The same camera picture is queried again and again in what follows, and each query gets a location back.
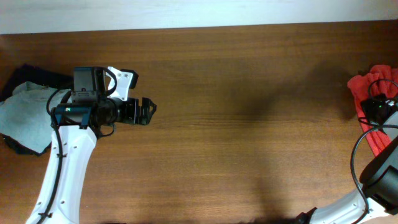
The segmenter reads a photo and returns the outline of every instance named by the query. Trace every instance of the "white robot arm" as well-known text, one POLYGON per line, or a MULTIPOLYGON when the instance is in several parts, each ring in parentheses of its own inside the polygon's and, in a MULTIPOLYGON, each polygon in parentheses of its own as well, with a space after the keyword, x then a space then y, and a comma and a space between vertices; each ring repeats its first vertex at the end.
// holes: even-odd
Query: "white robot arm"
POLYGON ((354 157, 359 143, 375 130, 398 126, 384 124, 367 130, 356 142, 351 155, 351 173, 357 189, 337 202, 301 213, 293 224, 364 223, 377 217, 398 213, 398 137, 362 171, 358 182, 354 171, 354 157))
POLYGON ((156 105, 143 98, 129 98, 138 75, 113 67, 81 67, 74 70, 74 90, 53 108, 51 155, 42 189, 27 224, 79 223, 80 196, 85 172, 101 125, 121 122, 148 124, 156 105), (105 90, 105 76, 112 78, 105 90), (64 103, 72 96, 72 103, 64 103))

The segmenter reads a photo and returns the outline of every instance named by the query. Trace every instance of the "black cable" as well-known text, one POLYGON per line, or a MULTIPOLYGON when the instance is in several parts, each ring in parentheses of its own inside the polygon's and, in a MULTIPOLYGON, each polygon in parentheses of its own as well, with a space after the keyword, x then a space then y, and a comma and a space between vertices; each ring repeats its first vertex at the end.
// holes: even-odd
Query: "black cable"
POLYGON ((395 129, 398 129, 398 125, 391 125, 391 124, 380 125, 380 126, 376 126, 376 127, 373 127, 371 129, 365 131, 358 138, 358 140, 356 141, 356 143, 354 145, 354 148, 353 148, 353 152, 351 153, 351 160, 350 160, 350 164, 349 164, 350 165, 350 169, 351 169, 351 175, 353 176, 353 180, 354 180, 356 188, 358 189, 359 194, 362 196, 362 198, 363 198, 363 200, 365 202, 365 209, 364 209, 363 214, 355 222, 353 222, 353 224, 359 223, 369 213, 369 202, 368 202, 368 200, 366 200, 366 196, 365 196, 364 192, 362 191, 362 188, 361 188, 361 186, 359 184, 359 181, 356 178, 356 174, 355 174, 355 169, 354 169, 355 154, 356 154, 356 151, 358 150, 359 144, 365 138, 365 136, 368 135, 369 133, 371 133, 373 131, 376 131, 378 129, 381 129, 381 128, 395 128, 395 129))
POLYGON ((50 102, 52 100, 52 98, 60 91, 61 89, 55 90, 51 96, 49 97, 49 99, 47 100, 47 104, 45 105, 45 109, 47 110, 47 113, 51 116, 51 112, 50 112, 50 102))
POLYGON ((388 79, 388 78, 381 78, 381 79, 375 80, 375 81, 373 81, 373 82, 369 85, 369 87, 368 87, 368 94, 369 94, 370 99, 372 99, 372 100, 377 100, 377 99, 375 99, 375 97, 373 97, 373 95, 372 95, 372 93, 371 93, 371 87, 372 87, 372 85, 374 85, 375 83, 378 83, 378 82, 380 82, 380 81, 391 82, 391 83, 393 83, 393 84, 398 88, 398 83, 396 83, 396 82, 394 82, 393 80, 390 80, 390 79, 388 79))
POLYGON ((116 79, 116 75, 115 75, 111 70, 109 70, 109 69, 106 68, 106 67, 94 67, 94 68, 103 69, 103 70, 104 70, 106 73, 108 73, 109 76, 113 79, 113 81, 114 81, 114 86, 112 87, 112 89, 106 90, 106 91, 105 91, 105 95, 106 95, 106 96, 110 96, 112 93, 115 92, 116 86, 118 85, 118 80, 116 79))
POLYGON ((369 122, 366 122, 366 121, 363 121, 363 120, 366 120, 366 118, 365 117, 358 118, 358 121, 360 123, 363 123, 363 124, 366 124, 366 125, 369 125, 369 126, 372 126, 372 127, 376 127, 377 126, 376 124, 372 124, 372 123, 369 123, 369 122))
MULTIPOLYGON (((59 88, 58 90, 55 90, 55 91, 50 95, 49 99, 47 100, 47 104, 45 105, 45 109, 47 110, 47 113, 48 113, 50 116, 51 116, 51 112, 50 112, 50 102, 51 102, 52 98, 53 98, 60 90, 62 90, 63 88, 72 87, 71 84, 72 84, 72 82, 60 86, 60 88, 59 88)), ((71 93, 72 93, 72 91, 68 91, 68 92, 65 94, 65 96, 63 96, 63 98, 62 98, 61 101, 63 101, 64 98, 65 98, 67 95, 68 95, 68 99, 69 99, 71 93)))
POLYGON ((114 123, 112 123, 111 124, 112 125, 112 127, 113 127, 113 130, 112 130, 112 132, 111 133, 109 133, 109 134, 102 134, 101 133, 101 135, 100 135, 100 137, 102 138, 102 137, 108 137, 108 136, 111 136, 114 132, 115 132, 115 130, 116 130, 116 125, 114 124, 114 123))
POLYGON ((56 124, 56 119, 55 119, 55 109, 53 109, 51 112, 51 120, 52 120, 53 129, 55 131, 55 135, 57 136, 57 141, 58 141, 58 169, 57 169, 57 174, 55 176, 54 187, 52 189, 49 204, 47 205, 47 208, 45 209, 44 213, 39 214, 41 216, 41 218, 37 222, 37 224, 43 223, 45 218, 50 216, 49 211, 52 207, 52 204, 54 203, 55 195, 57 194, 58 184, 60 182, 60 176, 61 176, 61 170, 62 170, 63 150, 62 150, 61 135, 58 130, 59 127, 56 124))

